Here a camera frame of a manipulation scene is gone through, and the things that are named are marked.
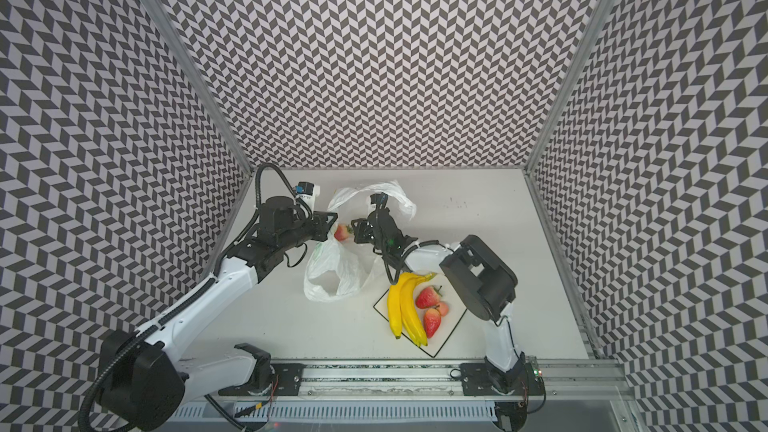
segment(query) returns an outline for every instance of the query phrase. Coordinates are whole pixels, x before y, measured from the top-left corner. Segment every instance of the strawberry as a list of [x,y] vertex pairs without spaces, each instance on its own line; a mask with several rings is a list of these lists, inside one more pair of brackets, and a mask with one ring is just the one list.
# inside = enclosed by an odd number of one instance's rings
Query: strawberry
[[424,331],[427,332],[427,338],[432,338],[440,327],[440,312],[436,308],[427,309],[424,312]]
[[437,305],[440,302],[440,287],[435,288],[434,285],[424,288],[422,292],[416,298],[416,306],[418,308],[430,308],[433,305]]
[[339,242],[344,242],[350,237],[350,228],[345,224],[339,224],[336,226],[336,232],[333,234],[333,237]]
[[435,306],[435,308],[437,309],[437,312],[440,312],[440,315],[443,317],[445,317],[448,313],[448,304],[445,302],[440,302]]

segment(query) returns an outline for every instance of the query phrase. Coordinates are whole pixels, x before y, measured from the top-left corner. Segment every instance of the white table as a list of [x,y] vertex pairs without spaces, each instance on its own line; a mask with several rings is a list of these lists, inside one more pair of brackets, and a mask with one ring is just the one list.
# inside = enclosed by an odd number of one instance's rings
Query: white table
[[[587,352],[571,313],[542,226],[518,169],[313,170],[287,171],[322,187],[318,210],[326,210],[336,190],[397,179],[418,207],[404,234],[422,240],[458,242],[479,236],[518,276],[514,303],[516,339],[539,358],[586,359]],[[236,216],[229,240],[245,226],[255,207],[251,193]],[[262,177],[263,200],[288,195],[272,171]],[[312,253],[315,243],[310,243]],[[300,249],[291,253],[300,256]],[[280,359],[429,359],[408,341],[397,341],[373,309],[389,286],[381,274],[353,298],[325,304],[303,293],[304,266],[283,262],[254,290],[245,293],[206,328],[188,349],[199,357],[250,342]],[[467,312],[437,359],[478,359],[485,355],[481,322]]]

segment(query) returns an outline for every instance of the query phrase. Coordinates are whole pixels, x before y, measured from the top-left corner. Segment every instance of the plastic bag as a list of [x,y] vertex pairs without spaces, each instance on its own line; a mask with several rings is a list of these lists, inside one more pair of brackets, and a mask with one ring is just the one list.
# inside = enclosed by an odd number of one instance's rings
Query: plastic bag
[[[377,192],[389,196],[387,205],[390,209],[394,209],[392,200],[396,200],[397,209],[403,218],[411,220],[416,215],[416,204],[406,196],[397,180],[340,188],[333,195],[328,212],[338,212],[339,222],[345,224],[349,224],[353,218],[368,217],[366,211],[369,197]],[[352,198],[358,195],[360,200],[353,201]],[[366,266],[366,262],[372,263],[376,257],[370,245],[349,243],[350,239],[341,243],[333,237],[335,231],[334,226],[328,234],[328,240],[315,247],[306,265],[304,295],[314,302],[336,302],[351,297],[359,293],[368,282],[372,276],[371,270],[381,269]]]

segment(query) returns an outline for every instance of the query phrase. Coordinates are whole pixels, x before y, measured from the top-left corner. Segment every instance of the vent grille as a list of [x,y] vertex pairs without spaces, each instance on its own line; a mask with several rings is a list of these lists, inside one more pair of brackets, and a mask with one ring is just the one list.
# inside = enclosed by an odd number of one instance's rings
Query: vent grille
[[[254,405],[254,402],[238,402],[236,412]],[[192,402],[180,407],[171,420],[222,420],[218,414],[205,414],[205,402]],[[264,421],[268,407],[255,410],[239,420]],[[493,402],[471,401],[317,401],[312,404],[295,400],[273,404],[270,420],[281,422],[317,423],[371,423],[371,422],[488,422],[496,419]]]

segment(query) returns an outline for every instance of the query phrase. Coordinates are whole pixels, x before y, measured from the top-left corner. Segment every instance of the square plate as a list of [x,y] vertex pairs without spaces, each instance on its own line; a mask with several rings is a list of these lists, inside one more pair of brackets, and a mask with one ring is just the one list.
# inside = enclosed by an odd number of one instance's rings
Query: square plate
[[[427,339],[426,347],[420,347],[420,349],[429,357],[435,358],[440,352],[440,349],[442,349],[442,346],[448,341],[448,338],[451,337],[451,334],[453,334],[453,331],[456,329],[458,322],[462,320],[462,317],[464,317],[467,308],[464,306],[464,302],[462,302],[462,300],[458,297],[458,294],[456,294],[456,291],[451,286],[448,278],[443,274],[437,274],[431,281],[417,285],[413,291],[413,300],[416,300],[418,294],[420,294],[424,288],[430,285],[434,285],[435,288],[440,287],[439,292],[442,295],[441,300],[448,304],[448,313],[440,321],[440,327],[438,327],[435,335],[433,335],[432,338]],[[379,301],[374,304],[373,308],[379,312],[384,320],[389,322],[388,313],[386,310],[386,300],[388,296],[389,289],[384,292],[384,295],[382,295]],[[422,323],[424,323],[425,311],[426,309],[416,308],[418,320]],[[406,328],[402,328],[402,336],[411,341],[411,338],[406,332]]]

